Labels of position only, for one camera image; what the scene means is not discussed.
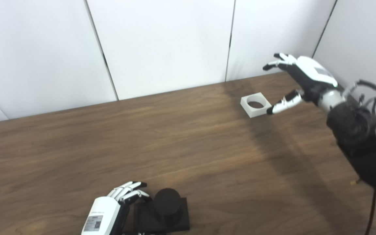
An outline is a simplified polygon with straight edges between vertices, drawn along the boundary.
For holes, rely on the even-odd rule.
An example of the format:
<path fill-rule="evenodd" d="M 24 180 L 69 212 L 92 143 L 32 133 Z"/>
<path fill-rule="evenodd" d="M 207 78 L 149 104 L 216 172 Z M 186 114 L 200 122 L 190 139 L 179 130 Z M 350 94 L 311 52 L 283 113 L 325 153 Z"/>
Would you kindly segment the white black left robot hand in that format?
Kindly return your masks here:
<path fill-rule="evenodd" d="M 129 215 L 130 207 L 137 200 L 152 200 L 142 191 L 147 184 L 129 181 L 112 189 L 106 196 L 95 199 L 82 228 L 82 235 L 121 235 Z"/>

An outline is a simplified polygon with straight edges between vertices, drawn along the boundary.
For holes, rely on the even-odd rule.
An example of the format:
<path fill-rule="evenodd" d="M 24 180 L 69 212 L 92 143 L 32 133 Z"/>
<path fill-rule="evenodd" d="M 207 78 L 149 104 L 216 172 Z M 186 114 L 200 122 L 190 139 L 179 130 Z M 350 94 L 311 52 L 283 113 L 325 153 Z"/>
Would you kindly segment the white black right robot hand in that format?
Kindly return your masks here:
<path fill-rule="evenodd" d="M 276 104 L 266 110 L 268 115 L 278 114 L 297 106 L 301 102 L 312 102 L 325 112 L 330 112 L 337 105 L 344 103 L 344 98 L 338 91 L 338 82 L 321 64 L 310 57 L 276 53 L 276 61 L 267 63 L 264 71 L 279 68 L 286 71 L 299 85 L 285 95 Z"/>

